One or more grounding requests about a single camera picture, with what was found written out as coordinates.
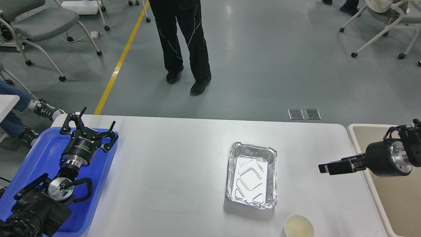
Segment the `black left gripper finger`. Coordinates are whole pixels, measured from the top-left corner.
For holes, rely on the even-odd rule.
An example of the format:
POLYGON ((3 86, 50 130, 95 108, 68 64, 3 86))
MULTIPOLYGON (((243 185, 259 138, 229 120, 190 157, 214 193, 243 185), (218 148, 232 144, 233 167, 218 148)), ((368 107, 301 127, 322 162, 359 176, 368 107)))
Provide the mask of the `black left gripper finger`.
POLYGON ((82 135, 86 135, 87 129, 82 121, 82 115, 84 114, 86 108, 87 107, 84 106, 79 114, 67 114, 59 133, 62 135, 66 135, 66 134, 70 135, 71 129, 69 125, 70 125, 70 122, 72 121, 75 123, 75 126, 76 126, 75 131, 79 130, 82 133, 82 135))
POLYGON ((118 140, 119 136, 113 131, 116 121, 113 121, 110 125, 110 128, 102 133, 96 135, 96 147, 100 147, 104 153, 108 153, 118 140), (102 140, 104 138, 110 138, 110 142, 107 144, 103 144, 102 140))

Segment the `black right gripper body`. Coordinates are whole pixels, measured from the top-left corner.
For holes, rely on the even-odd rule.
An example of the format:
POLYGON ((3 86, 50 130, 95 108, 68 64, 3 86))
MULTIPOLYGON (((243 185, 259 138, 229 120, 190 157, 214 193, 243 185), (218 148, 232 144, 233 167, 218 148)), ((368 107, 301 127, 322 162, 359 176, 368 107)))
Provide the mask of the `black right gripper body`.
POLYGON ((407 176, 412 164, 401 141, 380 141, 367 146, 362 165, 379 177, 407 176))

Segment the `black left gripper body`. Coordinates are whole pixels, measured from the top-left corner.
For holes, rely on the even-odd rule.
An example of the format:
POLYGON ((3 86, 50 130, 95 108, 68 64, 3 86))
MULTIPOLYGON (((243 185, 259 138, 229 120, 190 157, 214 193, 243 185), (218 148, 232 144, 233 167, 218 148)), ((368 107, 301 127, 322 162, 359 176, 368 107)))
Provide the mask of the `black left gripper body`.
POLYGON ((77 129, 72 132, 71 139, 61 154, 62 163, 72 164, 78 168, 87 167, 99 146, 97 130, 88 129, 86 132, 82 132, 77 129))

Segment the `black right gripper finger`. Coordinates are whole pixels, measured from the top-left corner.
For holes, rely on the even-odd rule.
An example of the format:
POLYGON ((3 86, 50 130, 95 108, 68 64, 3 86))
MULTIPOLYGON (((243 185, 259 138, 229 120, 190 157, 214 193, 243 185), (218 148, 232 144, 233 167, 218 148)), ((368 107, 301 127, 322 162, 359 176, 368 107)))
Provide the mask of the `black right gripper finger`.
POLYGON ((356 173, 357 171, 364 171, 366 168, 359 162, 331 162, 327 164, 327 171, 330 175, 356 173))
MULTIPOLYGON (((359 162, 359 163, 361 163, 361 165, 363 165, 362 162, 361 162, 362 157, 363 157, 363 155, 355 155, 355 156, 351 156, 351 157, 345 157, 345 158, 342 158, 338 161, 332 161, 332 162, 352 162, 352 163, 359 162)), ((328 173, 327 164, 328 163, 318 165, 320 173, 328 173)))

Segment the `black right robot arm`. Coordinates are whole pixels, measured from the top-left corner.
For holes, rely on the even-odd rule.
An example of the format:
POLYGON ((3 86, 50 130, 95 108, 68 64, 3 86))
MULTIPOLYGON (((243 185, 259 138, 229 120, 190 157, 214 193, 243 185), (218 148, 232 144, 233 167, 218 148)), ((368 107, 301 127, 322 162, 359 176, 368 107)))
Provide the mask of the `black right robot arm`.
POLYGON ((379 177, 407 176, 421 165, 420 120, 391 126, 382 141, 371 143, 366 152, 319 164, 320 173, 347 174, 369 169, 379 177))

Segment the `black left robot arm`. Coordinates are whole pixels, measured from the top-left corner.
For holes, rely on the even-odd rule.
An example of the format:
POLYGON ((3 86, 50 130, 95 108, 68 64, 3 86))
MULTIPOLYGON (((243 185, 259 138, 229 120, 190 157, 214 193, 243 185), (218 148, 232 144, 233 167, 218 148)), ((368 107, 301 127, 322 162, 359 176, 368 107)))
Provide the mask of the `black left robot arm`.
POLYGON ((119 135, 68 114, 43 132, 1 197, 2 237, 80 236, 93 218, 119 135))

